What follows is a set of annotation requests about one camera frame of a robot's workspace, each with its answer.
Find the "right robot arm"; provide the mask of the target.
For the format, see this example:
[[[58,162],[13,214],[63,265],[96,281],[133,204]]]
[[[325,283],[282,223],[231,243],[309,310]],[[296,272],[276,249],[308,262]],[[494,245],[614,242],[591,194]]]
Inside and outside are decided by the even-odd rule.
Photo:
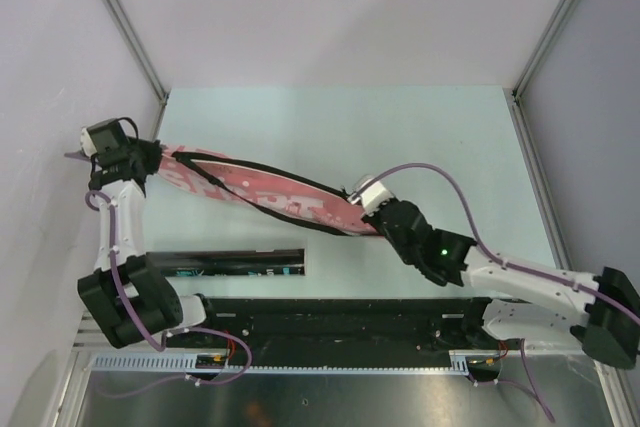
[[[431,226],[411,202],[390,197],[367,202],[362,219],[401,260],[428,281],[486,289],[529,304],[527,314],[487,308],[463,320],[461,335],[473,348],[561,332],[592,359],[631,370],[639,355],[639,293],[627,275],[606,267],[598,275],[519,265],[491,254],[479,241]]]

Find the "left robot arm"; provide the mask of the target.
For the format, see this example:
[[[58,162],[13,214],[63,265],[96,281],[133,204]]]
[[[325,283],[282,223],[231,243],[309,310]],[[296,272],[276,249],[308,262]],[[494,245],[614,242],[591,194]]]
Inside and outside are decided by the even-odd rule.
[[[94,271],[77,281],[77,292],[102,334],[117,349],[146,341],[162,351],[173,330],[214,344],[220,321],[201,295],[178,295],[144,245],[145,183],[159,170],[160,143],[129,136],[102,143],[84,129],[80,145],[91,161],[85,201],[100,214],[100,240]]]

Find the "right aluminium frame post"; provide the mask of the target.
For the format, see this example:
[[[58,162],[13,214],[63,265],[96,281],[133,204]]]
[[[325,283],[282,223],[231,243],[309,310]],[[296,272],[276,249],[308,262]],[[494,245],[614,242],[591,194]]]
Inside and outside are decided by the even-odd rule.
[[[521,74],[511,90],[515,99],[521,98],[527,91],[537,72],[542,68],[555,43],[568,23],[580,0],[559,0],[547,22],[541,37],[537,41]]]

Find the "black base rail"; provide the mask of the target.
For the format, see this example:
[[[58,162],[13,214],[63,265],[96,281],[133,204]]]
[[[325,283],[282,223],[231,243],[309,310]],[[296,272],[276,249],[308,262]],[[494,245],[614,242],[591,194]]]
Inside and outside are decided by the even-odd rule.
[[[486,298],[205,300],[204,326],[235,336],[234,366],[345,370],[445,367],[454,350],[507,351],[481,327]]]

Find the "black shuttlecock tube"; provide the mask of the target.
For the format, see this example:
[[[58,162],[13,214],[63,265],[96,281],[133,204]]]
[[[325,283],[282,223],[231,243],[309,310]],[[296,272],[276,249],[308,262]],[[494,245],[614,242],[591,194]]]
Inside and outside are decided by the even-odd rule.
[[[304,276],[304,248],[240,251],[150,252],[165,277]]]

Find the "left aluminium frame post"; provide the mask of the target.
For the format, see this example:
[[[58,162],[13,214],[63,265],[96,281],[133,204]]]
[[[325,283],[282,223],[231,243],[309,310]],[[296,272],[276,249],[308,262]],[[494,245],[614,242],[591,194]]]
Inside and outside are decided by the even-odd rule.
[[[151,58],[145,49],[129,15],[121,0],[102,0],[116,29],[119,31],[125,46],[130,51],[135,63],[140,69],[145,81],[149,85],[158,103],[163,106],[168,98],[168,91],[164,87]]]

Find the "aluminium frame post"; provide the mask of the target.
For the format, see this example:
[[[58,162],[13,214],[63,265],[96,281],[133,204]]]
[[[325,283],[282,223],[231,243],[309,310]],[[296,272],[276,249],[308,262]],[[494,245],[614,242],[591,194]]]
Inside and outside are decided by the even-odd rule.
[[[542,68],[555,43],[568,23],[580,0],[559,0],[547,22],[541,37],[537,41],[521,74],[511,90],[515,99],[521,98],[527,91],[537,72]]]
[[[158,103],[163,106],[168,98],[168,91],[164,87],[151,58],[145,49],[129,15],[121,0],[102,0],[116,29],[119,31],[125,46],[130,51],[135,63],[140,69],[145,81],[149,85]]]

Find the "pink racket bag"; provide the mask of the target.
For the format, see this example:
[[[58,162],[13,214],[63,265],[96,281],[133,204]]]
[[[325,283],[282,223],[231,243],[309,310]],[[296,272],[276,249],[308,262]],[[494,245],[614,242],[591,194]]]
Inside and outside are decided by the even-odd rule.
[[[157,174],[196,196],[245,204],[276,220],[329,235],[379,235],[362,220],[363,209],[349,203],[343,189],[273,166],[183,145],[163,144],[161,153]]]

